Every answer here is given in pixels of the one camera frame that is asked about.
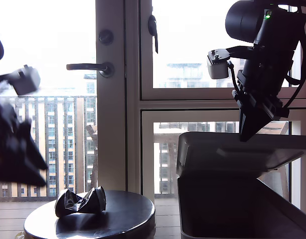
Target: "door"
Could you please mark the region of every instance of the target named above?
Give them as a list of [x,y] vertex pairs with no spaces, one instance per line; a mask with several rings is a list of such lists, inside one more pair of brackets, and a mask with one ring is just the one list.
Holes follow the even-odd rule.
[[[40,172],[43,188],[0,182],[0,238],[13,239],[34,209],[65,188],[126,190],[123,12],[119,0],[0,1],[0,75],[27,64],[41,77],[37,92],[17,97],[7,89],[0,100],[20,121],[32,120],[32,138],[49,166]],[[105,62],[114,68],[109,78],[66,70]]]

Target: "door handle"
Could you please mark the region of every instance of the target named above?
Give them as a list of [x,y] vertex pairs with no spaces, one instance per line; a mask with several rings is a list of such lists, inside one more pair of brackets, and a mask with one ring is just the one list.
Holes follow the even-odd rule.
[[110,78],[114,75],[114,66],[110,62],[105,62],[102,64],[92,64],[92,63],[79,63],[79,64],[67,64],[67,70],[94,70],[99,71],[100,75],[105,78]]

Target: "trash bin lid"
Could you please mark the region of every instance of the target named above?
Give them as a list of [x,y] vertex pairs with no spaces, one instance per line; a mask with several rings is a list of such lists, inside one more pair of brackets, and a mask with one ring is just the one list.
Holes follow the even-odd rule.
[[105,193],[107,207],[100,214],[57,218],[55,201],[39,207],[24,222],[25,238],[146,239],[155,232],[155,207],[148,198],[124,191]]
[[306,154],[306,136],[187,132],[178,140],[176,173],[259,177]]

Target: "glass pane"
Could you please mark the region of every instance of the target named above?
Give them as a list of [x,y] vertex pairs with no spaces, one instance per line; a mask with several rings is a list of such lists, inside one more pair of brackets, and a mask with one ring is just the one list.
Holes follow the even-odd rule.
[[[269,123],[259,133],[288,134],[289,123],[274,121]],[[156,214],[171,216],[170,221],[156,218],[157,227],[179,227],[176,160],[178,137],[188,131],[229,132],[238,133],[239,122],[155,122],[153,123],[154,145],[154,198]],[[284,198],[289,198],[289,168],[288,165],[260,177],[265,184]]]
[[[231,38],[225,28],[226,14],[237,0],[152,0],[157,20],[158,54],[153,41],[154,88],[233,88],[227,79],[212,80],[207,55],[212,49],[250,43]],[[231,59],[235,75],[244,59]]]
[[20,119],[32,119],[32,138],[49,165],[40,171],[46,187],[0,182],[0,218],[14,209],[8,224],[0,219],[0,238],[14,238],[29,213],[61,190],[82,193],[97,185],[96,72],[66,70],[69,63],[96,62],[95,29],[94,0],[0,1],[0,74],[27,64],[41,77],[37,92],[16,97],[8,89],[0,100],[10,102]]

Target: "black cable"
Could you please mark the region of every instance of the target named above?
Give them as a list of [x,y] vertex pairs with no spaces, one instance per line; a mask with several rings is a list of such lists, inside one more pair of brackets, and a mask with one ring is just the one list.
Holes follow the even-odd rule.
[[302,89],[302,87],[303,87],[303,85],[306,81],[306,32],[305,32],[305,29],[303,29],[302,32],[301,32],[300,43],[301,43],[302,48],[303,48],[303,61],[302,61],[301,80],[300,80],[301,83],[298,86],[298,88],[296,89],[293,96],[287,102],[287,104],[285,104],[284,108],[287,108],[291,105],[291,103],[297,97],[299,91]]
[[231,70],[231,73],[232,73],[232,79],[233,79],[233,85],[234,85],[235,91],[237,92],[238,95],[240,95],[241,92],[237,86],[236,79],[235,79],[234,64],[231,61],[228,61],[228,68]]

